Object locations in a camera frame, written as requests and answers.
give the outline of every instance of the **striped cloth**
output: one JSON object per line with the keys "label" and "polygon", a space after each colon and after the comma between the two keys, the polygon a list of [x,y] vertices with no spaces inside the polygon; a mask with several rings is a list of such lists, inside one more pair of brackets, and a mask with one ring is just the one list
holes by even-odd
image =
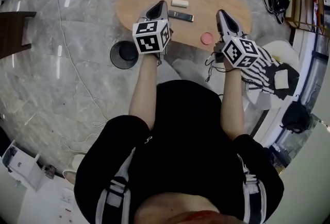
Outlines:
{"label": "striped cloth", "polygon": [[241,69],[245,90],[275,94],[274,76],[282,63],[276,61],[264,48],[258,46],[258,49],[261,57],[251,67]]}

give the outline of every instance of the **pink round object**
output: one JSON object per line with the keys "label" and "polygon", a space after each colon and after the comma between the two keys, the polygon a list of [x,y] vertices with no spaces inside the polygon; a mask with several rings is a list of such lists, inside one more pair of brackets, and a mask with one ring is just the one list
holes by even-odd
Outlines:
{"label": "pink round object", "polygon": [[201,41],[205,45],[209,45],[213,43],[213,36],[210,32],[205,32],[201,35]]}

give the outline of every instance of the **cable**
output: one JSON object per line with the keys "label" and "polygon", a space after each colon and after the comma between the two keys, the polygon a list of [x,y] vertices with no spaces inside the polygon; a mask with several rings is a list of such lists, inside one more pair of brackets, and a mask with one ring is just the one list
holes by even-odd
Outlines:
{"label": "cable", "polygon": [[76,151],[76,150],[73,150],[69,145],[68,145],[68,143],[66,142],[66,141],[63,141],[63,144],[64,144],[64,146],[67,148],[67,150],[65,150],[64,148],[63,148],[63,146],[62,146],[62,139],[68,139],[68,140],[70,140],[71,142],[73,142],[73,143],[75,143],[75,144],[83,144],[83,143],[85,143],[88,139],[89,139],[89,137],[90,136],[92,136],[92,135],[99,135],[99,133],[91,133],[90,135],[88,135],[87,136],[87,138],[84,140],[84,141],[82,141],[82,142],[76,142],[76,141],[74,141],[74,140],[72,140],[70,137],[67,137],[67,136],[61,136],[61,138],[60,138],[60,147],[64,150],[64,151],[67,151],[67,152],[69,152],[69,151],[71,151],[71,152],[83,152],[83,153],[87,153],[87,152],[85,152],[85,151]]}
{"label": "cable", "polygon": [[218,72],[221,72],[221,73],[227,73],[227,72],[230,72],[230,71],[233,71],[235,70],[236,68],[231,68],[230,70],[227,70],[226,68],[224,67],[217,67],[217,66],[213,66],[213,63],[214,63],[214,59],[211,60],[209,63],[207,63],[207,61],[211,58],[211,56],[214,54],[215,52],[212,52],[212,54],[205,60],[205,65],[206,66],[210,66],[210,68],[208,69],[208,76],[207,78],[205,79],[206,82],[209,82],[210,79],[211,79],[211,76],[212,76],[212,70],[213,68],[216,69],[216,71]]}
{"label": "cable", "polygon": [[279,24],[282,24],[284,22],[284,11],[281,12],[281,13],[278,13],[278,12],[275,12],[273,7],[274,7],[274,0],[270,0],[271,1],[271,5],[269,5],[269,3],[267,4],[267,1],[266,0],[262,0],[263,2],[263,5],[265,6],[266,10],[275,16],[276,18],[276,21],[279,23]]}
{"label": "cable", "polygon": [[[94,100],[92,94],[90,93],[90,91],[89,91],[88,88],[86,87],[85,83],[82,81],[82,79],[81,79],[81,77],[80,77],[80,74],[79,74],[79,72],[78,72],[78,69],[77,69],[76,65],[74,64],[74,62],[73,62],[73,60],[72,60],[72,56],[71,56],[71,53],[70,53],[70,51],[69,51],[69,49],[68,49],[67,41],[66,41],[66,39],[65,39],[65,34],[64,34],[64,31],[63,31],[63,28],[62,28],[62,16],[61,16],[61,11],[60,11],[59,0],[56,0],[56,1],[57,1],[57,8],[58,8],[58,14],[59,14],[60,28],[61,28],[61,32],[62,32],[62,35],[63,35],[63,42],[64,42],[64,46],[65,46],[65,48],[66,48],[67,51],[68,51],[68,55],[69,55],[70,62],[71,62],[71,64],[73,65],[74,69],[76,70],[76,73],[77,73],[78,79],[79,79],[80,82],[84,85],[84,87],[85,87],[85,89],[87,90],[87,92],[88,92],[89,96],[91,97],[92,101],[93,101],[94,104],[98,107],[98,109],[99,109],[100,113],[102,114],[103,118],[104,118],[106,121],[108,121],[108,119],[106,118],[106,116],[103,114],[103,112],[102,112],[100,106],[96,103],[96,101]],[[105,124],[106,124],[106,123],[92,122],[92,126],[93,126],[93,127],[100,127],[100,126],[105,125]],[[73,139],[71,139],[70,137],[67,137],[67,136],[64,136],[64,135],[63,135],[63,136],[61,136],[61,138],[60,138],[60,147],[63,149],[63,146],[62,146],[62,143],[63,143],[64,146],[67,147],[67,150],[63,149],[63,150],[65,150],[65,151],[71,151],[71,152],[83,152],[83,153],[86,153],[86,152],[84,152],[84,151],[76,151],[76,150],[71,149],[71,147],[68,145],[68,143],[67,143],[66,141],[64,141],[63,139],[68,139],[68,140],[72,141],[72,142],[75,143],[75,144],[82,144],[82,143],[85,143],[85,142],[89,139],[89,137],[92,136],[92,135],[94,135],[94,134],[98,134],[98,135],[99,135],[99,133],[92,133],[92,134],[88,135],[87,138],[86,138],[83,142],[76,142],[76,141],[74,141]]]}

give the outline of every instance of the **shelf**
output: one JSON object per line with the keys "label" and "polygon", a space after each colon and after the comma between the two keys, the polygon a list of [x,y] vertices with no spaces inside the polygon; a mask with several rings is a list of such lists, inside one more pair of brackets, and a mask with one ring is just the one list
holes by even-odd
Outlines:
{"label": "shelf", "polygon": [[314,0],[291,0],[285,13],[285,21],[293,28],[328,35],[324,25],[324,0],[318,1],[315,18]]}

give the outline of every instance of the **black shirt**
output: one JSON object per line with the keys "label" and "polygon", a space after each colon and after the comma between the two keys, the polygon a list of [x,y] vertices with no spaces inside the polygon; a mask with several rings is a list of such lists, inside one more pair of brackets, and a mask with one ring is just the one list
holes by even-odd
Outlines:
{"label": "black shirt", "polygon": [[169,81],[157,86],[156,120],[149,131],[135,116],[110,120],[83,159],[76,177],[77,204],[90,223],[103,189],[136,147],[129,167],[130,222],[148,197],[164,192],[200,195],[221,213],[244,217],[239,154],[267,193],[266,219],[284,191],[263,147],[249,135],[231,141],[220,126],[221,101],[194,82]]}

